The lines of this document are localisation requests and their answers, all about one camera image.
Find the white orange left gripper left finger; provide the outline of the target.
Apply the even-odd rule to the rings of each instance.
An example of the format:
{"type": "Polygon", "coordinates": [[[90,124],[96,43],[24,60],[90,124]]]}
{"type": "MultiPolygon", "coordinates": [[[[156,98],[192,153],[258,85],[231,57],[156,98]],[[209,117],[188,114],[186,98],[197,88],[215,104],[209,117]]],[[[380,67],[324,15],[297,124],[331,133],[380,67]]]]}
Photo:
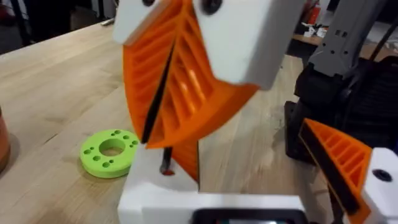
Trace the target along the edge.
{"type": "Polygon", "coordinates": [[[163,157],[162,149],[137,148],[118,204],[120,223],[192,222],[195,209],[188,200],[198,195],[198,183],[174,159],[173,174],[163,175],[163,157]]]}

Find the white orange left gripper right finger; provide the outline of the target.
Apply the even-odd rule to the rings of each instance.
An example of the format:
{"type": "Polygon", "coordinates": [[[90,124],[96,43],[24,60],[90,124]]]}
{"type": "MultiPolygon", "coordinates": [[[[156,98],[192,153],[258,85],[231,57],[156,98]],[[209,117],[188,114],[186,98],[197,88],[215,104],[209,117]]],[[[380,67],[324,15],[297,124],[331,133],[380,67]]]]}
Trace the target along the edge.
{"type": "Polygon", "coordinates": [[[340,223],[397,223],[397,154],[305,118],[299,138],[326,178],[340,223]]]}

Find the finger of the white orange right gripper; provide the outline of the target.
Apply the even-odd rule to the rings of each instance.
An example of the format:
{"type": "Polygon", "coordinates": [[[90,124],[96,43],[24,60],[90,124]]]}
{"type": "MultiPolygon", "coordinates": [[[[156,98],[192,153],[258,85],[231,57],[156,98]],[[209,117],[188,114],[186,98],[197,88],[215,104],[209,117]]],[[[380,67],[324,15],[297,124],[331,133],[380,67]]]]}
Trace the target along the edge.
{"type": "Polygon", "coordinates": [[[185,1],[146,122],[148,147],[196,141],[272,87],[304,1],[185,1]]]}
{"type": "Polygon", "coordinates": [[[113,30],[133,127],[144,144],[162,139],[160,108],[174,56],[183,1],[120,1],[113,30]]]}

